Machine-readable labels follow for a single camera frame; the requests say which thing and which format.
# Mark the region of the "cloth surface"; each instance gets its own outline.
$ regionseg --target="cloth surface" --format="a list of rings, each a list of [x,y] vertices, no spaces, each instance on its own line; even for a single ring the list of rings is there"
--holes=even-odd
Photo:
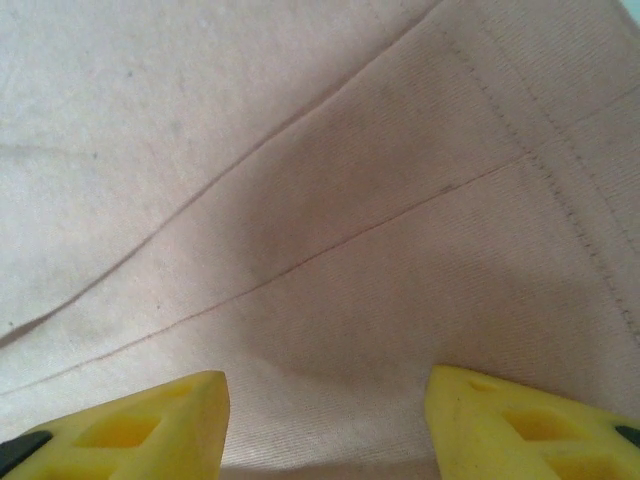
[[[223,479],[437,479],[435,363],[640,411],[619,4],[0,5],[0,436],[220,369]]]

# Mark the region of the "stitching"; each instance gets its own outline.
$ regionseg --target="stitching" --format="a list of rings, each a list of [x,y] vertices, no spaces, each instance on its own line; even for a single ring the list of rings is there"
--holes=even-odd
[[[291,274],[294,270],[297,270],[298,268],[303,267],[304,265],[312,262],[313,260],[316,260],[318,257],[323,256],[325,253],[328,253],[328,252],[331,252],[333,250],[336,250],[336,249],[338,249],[338,248],[340,248],[342,246],[347,245],[348,243],[351,243],[352,241],[356,240],[357,238],[361,237],[362,235],[365,235],[365,234],[367,234],[369,232],[378,230],[378,229],[384,227],[387,224],[390,224],[392,222],[400,220],[402,217],[405,217],[406,215],[411,214],[411,212],[415,211],[418,208],[423,207],[424,205],[432,202],[433,200],[435,200],[435,199],[437,199],[439,197],[442,197],[444,195],[447,195],[447,194],[449,194],[451,192],[454,192],[456,190],[459,190],[461,188],[464,188],[464,187],[474,183],[477,180],[480,180],[482,178],[491,176],[491,175],[493,175],[493,174],[495,174],[495,173],[497,173],[497,172],[499,172],[499,171],[501,171],[501,170],[503,170],[505,168],[508,168],[509,166],[511,166],[511,165],[513,165],[515,163],[518,163],[519,161],[525,159],[526,157],[527,157],[527,155],[522,155],[522,156],[518,156],[516,158],[510,159],[510,160],[506,161],[505,163],[503,163],[502,165],[499,165],[499,166],[497,166],[497,167],[495,167],[495,168],[493,168],[493,169],[491,169],[491,170],[489,170],[487,172],[484,172],[481,175],[478,175],[477,177],[474,177],[474,178],[472,178],[470,180],[467,180],[466,182],[463,182],[463,183],[461,183],[459,185],[455,185],[455,186],[450,187],[450,188],[445,188],[445,189],[435,193],[431,197],[428,197],[426,199],[417,201],[417,202],[409,205],[408,207],[405,207],[400,212],[394,214],[391,218],[387,218],[387,219],[381,220],[380,222],[378,222],[378,223],[376,223],[374,225],[371,225],[371,226],[365,228],[364,230],[356,232],[353,235],[340,240],[338,243],[335,243],[335,244],[325,248],[324,250],[322,250],[320,252],[317,252],[317,253],[305,258],[304,260],[301,260],[300,262],[298,262],[295,265],[287,268],[286,270],[283,270],[283,271],[277,273],[276,275],[271,277],[269,280],[266,280],[266,281],[262,282],[261,284],[255,286],[255,287],[251,287],[250,289],[245,290],[244,292],[238,293],[238,294],[234,295],[231,298],[227,298],[227,299],[222,300],[221,302],[216,303],[215,305],[212,305],[210,307],[207,307],[207,308],[205,308],[205,309],[203,309],[203,310],[201,310],[201,311],[199,311],[197,313],[193,313],[191,315],[183,317],[183,318],[177,320],[176,322],[172,323],[171,325],[167,325],[166,327],[163,327],[163,328],[161,328],[159,330],[151,332],[151,333],[145,335],[142,338],[138,338],[136,340],[133,340],[132,342],[129,342],[129,343],[125,344],[125,345],[122,345],[122,346],[120,346],[120,347],[118,347],[118,348],[116,348],[116,349],[114,349],[114,350],[112,350],[110,352],[107,352],[107,353],[105,353],[103,355],[100,355],[98,357],[94,357],[94,358],[91,358],[89,360],[85,360],[83,362],[77,363],[77,364],[75,364],[75,365],[73,365],[71,367],[65,368],[64,370],[60,370],[59,372],[51,374],[51,375],[49,375],[47,377],[38,379],[38,380],[36,380],[36,381],[34,381],[32,383],[28,383],[26,385],[22,385],[20,387],[14,388],[13,390],[7,390],[5,392],[1,392],[0,393],[0,397],[11,395],[12,393],[16,393],[16,392],[19,392],[21,390],[25,390],[27,388],[33,387],[35,385],[38,385],[40,383],[43,383],[43,382],[46,382],[46,381],[49,381],[49,380],[53,380],[54,378],[62,376],[64,374],[69,373],[71,371],[74,371],[76,369],[82,368],[85,365],[88,365],[88,364],[93,363],[95,361],[104,360],[105,358],[109,358],[112,355],[115,355],[115,354],[117,354],[119,352],[127,350],[128,348],[133,347],[134,345],[137,345],[138,343],[142,343],[142,342],[144,342],[146,340],[149,340],[149,339],[155,337],[156,335],[160,335],[160,334],[162,334],[162,333],[164,333],[164,332],[166,332],[168,330],[171,330],[171,329],[177,327],[178,325],[181,325],[181,324],[183,324],[185,322],[188,322],[190,320],[194,320],[194,319],[200,317],[201,315],[204,315],[204,314],[207,314],[207,313],[211,313],[211,312],[213,312],[213,311],[215,311],[215,310],[217,310],[219,308],[222,308],[222,307],[224,307],[224,306],[226,306],[226,305],[228,305],[228,304],[230,304],[232,302],[240,300],[241,298],[243,298],[243,297],[245,297],[247,295],[250,295],[251,293],[255,292],[256,290],[259,290],[260,288],[263,288],[263,287],[265,287],[265,286],[267,286],[267,285],[279,280],[280,278],[286,277],[287,275]]]
[[[493,37],[491,32],[488,31],[488,29],[486,27],[486,20],[484,18],[482,18],[482,16],[480,18],[480,24],[482,26],[482,29],[483,29],[484,33],[493,41],[493,43],[500,50],[500,52],[502,53],[504,58],[509,60],[509,57],[506,55],[506,53],[502,49],[501,45],[496,41],[496,39]],[[465,52],[462,51],[460,45],[451,37],[451,35],[444,28],[442,28],[442,26],[440,24],[438,24],[438,27],[439,27],[440,31],[442,32],[443,37],[445,38],[447,43],[450,45],[451,50],[458,57],[458,59],[463,64],[466,65],[466,68],[469,71],[469,74],[471,75],[472,78],[474,78],[474,80],[478,83],[478,86],[480,87],[480,89],[486,95],[486,97],[487,97],[489,103],[491,104],[492,109],[494,110],[494,112],[496,112],[498,117],[503,120],[505,128],[507,129],[507,131],[514,137],[514,140],[520,146],[522,151],[524,153],[529,154],[529,157],[531,159],[532,165],[539,170],[542,178],[547,182],[548,188],[551,191],[551,193],[553,195],[553,198],[555,199],[555,201],[561,207],[561,209],[564,212],[567,220],[569,220],[569,223],[573,227],[573,230],[574,230],[574,232],[576,234],[576,238],[578,239],[578,241],[580,242],[582,247],[587,252],[587,254],[589,256],[589,260],[590,260],[592,266],[594,267],[595,271],[598,272],[600,274],[600,276],[602,277],[602,280],[604,281],[605,285],[607,286],[607,288],[609,290],[609,293],[610,293],[611,297],[613,298],[614,303],[616,304],[616,307],[618,308],[618,310],[620,312],[620,316],[622,317],[622,319],[624,320],[625,324],[627,325],[627,328],[629,329],[629,331],[630,331],[632,337],[634,338],[636,344],[640,347],[640,326],[636,325],[636,322],[635,322],[635,320],[633,318],[633,315],[631,314],[631,311],[626,307],[626,302],[625,302],[623,296],[620,294],[620,292],[619,292],[619,290],[618,290],[618,288],[617,288],[617,286],[615,284],[615,281],[613,279],[613,275],[610,273],[610,269],[606,265],[606,262],[603,261],[599,250],[595,246],[595,242],[589,237],[589,234],[587,233],[586,229],[582,226],[580,220],[578,219],[578,215],[576,214],[575,209],[571,206],[571,204],[570,204],[569,200],[567,199],[566,195],[564,195],[564,193],[562,192],[562,189],[558,185],[558,182],[555,179],[551,168],[549,168],[549,166],[545,164],[545,162],[542,160],[542,158],[540,157],[539,153],[535,149],[528,148],[526,146],[526,144],[522,141],[521,134],[513,126],[513,124],[507,119],[505,113],[502,111],[502,109],[498,105],[498,102],[495,100],[493,95],[491,95],[488,85],[485,82],[483,82],[482,79],[480,78],[475,66],[473,65],[473,62],[472,62],[471,58]],[[520,74],[520,72],[515,67],[513,67],[513,65],[511,65],[511,67],[518,74],[518,77],[519,77],[522,85],[524,86],[525,90],[527,91],[527,93],[529,94],[531,99],[533,100],[534,105],[536,105],[536,107],[540,110],[540,112],[545,117],[545,119],[552,126],[552,128],[554,129],[556,135],[558,137],[560,137],[560,139],[562,139],[567,144],[567,146],[569,147],[571,153],[574,155],[575,159],[579,162],[579,164],[584,169],[585,167],[584,167],[584,164],[582,162],[582,156],[577,152],[575,143],[572,141],[571,138],[569,138],[569,136],[566,134],[566,132],[563,131],[563,129],[560,127],[560,125],[556,121],[553,120],[551,115],[548,112],[546,112],[545,109],[543,109],[541,107],[541,105],[540,105],[540,103],[538,101],[538,97],[531,91],[531,87],[528,85],[528,83],[526,82],[524,77]]]
[[[538,97],[533,93],[531,84],[520,73],[520,71],[517,68],[515,68],[515,66],[513,66],[513,62],[511,62],[509,56],[504,51],[502,45],[500,45],[500,43],[493,36],[493,33],[489,30],[489,27],[487,26],[486,18],[484,17],[484,15],[482,15],[479,9],[476,9],[476,10],[478,11],[478,15],[480,18],[480,26],[483,32],[489,37],[489,39],[491,39],[494,45],[496,45],[496,47],[499,49],[499,51],[504,56],[504,58],[509,61],[510,66],[514,69],[514,71],[518,75],[520,82],[522,83],[524,89],[533,100],[534,105],[536,105],[540,113],[542,113],[542,115],[547,120],[549,125],[551,125],[556,135],[561,140],[563,140],[565,144],[568,146],[569,151],[573,154],[575,160],[578,162],[581,168],[588,174],[588,169],[584,164],[584,159],[580,154],[580,152],[578,152],[578,148],[573,138],[571,138],[571,136],[568,134],[566,129],[563,130],[562,127],[559,125],[559,123],[553,119],[551,114],[545,108],[543,108],[543,106],[540,104]],[[618,287],[616,286],[615,281],[613,279],[613,275],[609,267],[607,266],[606,262],[602,259],[600,255],[600,251],[596,247],[595,242],[589,237],[589,234],[587,233],[586,229],[582,226],[575,210],[570,204],[570,201],[567,199],[566,195],[564,195],[560,186],[558,185],[557,180],[554,178],[553,171],[551,170],[551,168],[542,160],[542,158],[537,152],[535,152],[535,154],[532,156],[531,161],[532,161],[532,164],[542,173],[543,178],[548,182],[549,189],[551,190],[553,197],[555,198],[556,202],[560,205],[560,207],[564,211],[565,216],[567,217],[567,220],[569,220],[569,222],[571,223],[571,226],[573,227],[576,233],[576,238],[579,240],[579,242],[582,244],[582,247],[588,253],[589,260],[591,261],[594,269],[596,270],[596,272],[598,272],[601,275],[604,283],[607,285],[607,288],[609,289],[609,292],[614,300],[614,303],[618,307],[620,316],[622,317],[625,324],[627,325],[627,328],[629,329],[629,332],[631,333],[633,339],[635,340],[636,345],[640,347],[640,324],[636,323],[631,311],[626,307],[626,302],[624,300],[624,297],[618,290]],[[610,205],[608,198],[602,193],[600,187],[597,184],[595,184],[595,182],[593,182],[593,184],[596,188],[596,191],[604,199],[605,204],[609,208],[609,211],[611,212],[614,221],[618,225],[618,228],[622,232],[627,243],[630,245],[631,249],[635,252],[635,248],[633,247],[631,239],[628,237],[627,231],[624,228],[622,228],[622,226],[620,225],[619,219],[615,214],[615,210]]]

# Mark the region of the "rectangular hole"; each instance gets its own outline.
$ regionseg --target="rectangular hole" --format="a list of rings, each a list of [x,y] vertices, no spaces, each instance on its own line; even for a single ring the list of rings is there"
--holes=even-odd
[[[89,427],[74,443],[88,448],[134,448],[147,439],[161,417],[116,414]]]
[[[184,397],[191,392],[191,390],[193,390],[193,385],[186,382],[178,383],[177,385],[168,385],[162,392],[158,393],[157,398]]]
[[[35,480],[109,480],[115,471],[115,466],[108,465],[50,467]]]
[[[524,440],[530,442],[584,438],[584,434],[575,425],[551,410],[510,410],[502,416]]]
[[[469,380],[469,385],[471,385],[471,388],[478,392],[495,392],[496,390],[498,390],[498,387],[496,387],[495,385],[483,380],[478,380],[476,378],[474,378],[473,380]]]
[[[549,466],[561,480],[633,480],[609,457],[550,457]]]

